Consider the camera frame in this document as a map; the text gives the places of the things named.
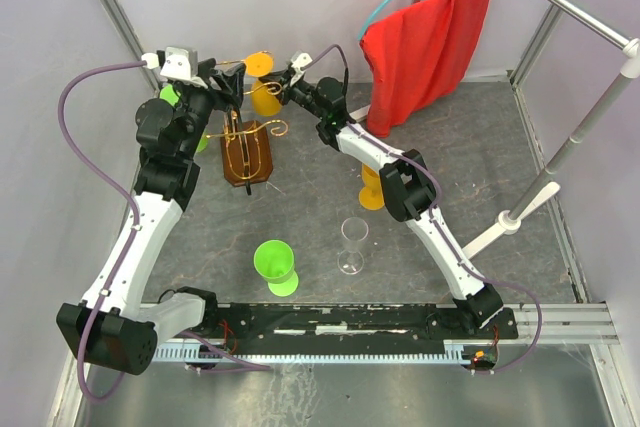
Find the orange plastic goblet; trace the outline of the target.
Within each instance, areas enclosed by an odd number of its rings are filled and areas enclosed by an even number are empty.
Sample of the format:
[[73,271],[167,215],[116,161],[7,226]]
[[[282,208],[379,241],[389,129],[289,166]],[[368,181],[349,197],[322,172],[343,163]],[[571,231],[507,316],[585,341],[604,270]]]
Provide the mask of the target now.
[[363,187],[359,192],[359,202],[361,206],[372,211],[382,209],[385,202],[378,173],[366,164],[363,164],[361,178],[363,182]]
[[274,67],[274,58],[267,51],[250,54],[244,59],[246,74],[255,79],[248,93],[254,111],[264,117],[276,115],[281,105],[276,96],[281,91],[277,82],[262,81],[261,77],[269,74]]

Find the gold wire wine glass rack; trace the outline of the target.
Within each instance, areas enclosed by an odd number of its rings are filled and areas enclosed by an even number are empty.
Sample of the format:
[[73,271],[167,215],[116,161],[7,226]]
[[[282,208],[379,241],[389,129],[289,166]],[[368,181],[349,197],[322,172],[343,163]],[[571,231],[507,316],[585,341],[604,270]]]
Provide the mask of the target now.
[[[216,61],[216,64],[240,64],[244,59]],[[288,124],[281,119],[245,123],[237,109],[225,114],[221,133],[203,134],[208,138],[208,145],[212,139],[220,140],[224,178],[234,187],[244,187],[247,195],[251,195],[253,184],[266,182],[273,169],[267,126],[272,126],[269,133],[273,137],[282,137],[289,130]]]

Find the clear wine glass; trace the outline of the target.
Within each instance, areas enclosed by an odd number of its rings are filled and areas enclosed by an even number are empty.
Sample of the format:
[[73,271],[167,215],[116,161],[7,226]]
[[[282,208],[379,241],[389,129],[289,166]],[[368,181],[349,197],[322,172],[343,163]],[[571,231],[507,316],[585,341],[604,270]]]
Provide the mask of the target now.
[[359,217],[350,217],[343,221],[340,232],[343,250],[338,255],[338,268],[346,275],[356,275],[364,266],[362,249],[369,235],[369,226]]

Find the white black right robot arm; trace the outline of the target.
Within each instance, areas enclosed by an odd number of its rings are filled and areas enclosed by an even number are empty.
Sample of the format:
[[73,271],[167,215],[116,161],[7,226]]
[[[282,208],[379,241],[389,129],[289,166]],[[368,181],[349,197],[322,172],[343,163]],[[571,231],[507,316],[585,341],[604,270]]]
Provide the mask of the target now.
[[489,331],[504,303],[448,228],[439,208],[441,188],[421,154],[393,148],[367,133],[347,110],[343,82],[324,77],[312,85],[291,67],[269,77],[281,86],[280,104],[293,101],[319,120],[316,131],[324,144],[377,173],[388,213],[414,232],[445,277],[462,333],[478,338]]

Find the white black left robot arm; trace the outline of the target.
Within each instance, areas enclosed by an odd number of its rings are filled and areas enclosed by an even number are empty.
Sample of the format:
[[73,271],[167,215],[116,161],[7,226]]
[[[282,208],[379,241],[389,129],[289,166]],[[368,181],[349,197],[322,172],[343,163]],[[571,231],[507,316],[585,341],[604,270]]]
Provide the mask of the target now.
[[135,114],[140,169],[132,189],[118,186],[129,213],[91,287],[76,304],[63,304],[56,323],[77,360],[139,375],[156,348],[186,330],[215,334],[221,315],[214,293],[182,287],[150,308],[142,296],[169,233],[186,210],[200,173],[194,161],[213,111],[229,113],[243,101],[245,70],[221,71],[202,62],[193,79],[170,76],[177,97],[155,97]]

